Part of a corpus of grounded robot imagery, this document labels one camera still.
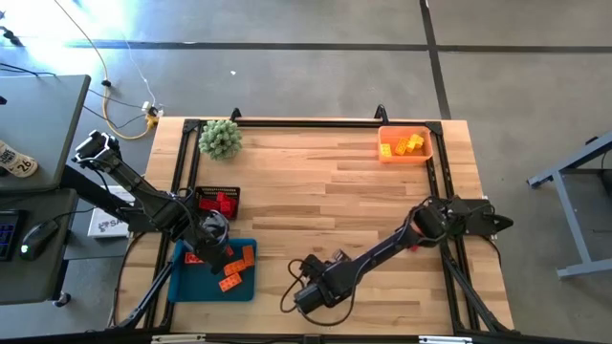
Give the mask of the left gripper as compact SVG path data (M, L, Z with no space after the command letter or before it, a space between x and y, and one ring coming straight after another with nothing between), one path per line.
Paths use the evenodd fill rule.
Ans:
M229 221L220 212L208 212L200 218L196 227L194 253L203 261L219 261L218 264L208 263L213 275L223 271L230 262L226 254L229 229Z

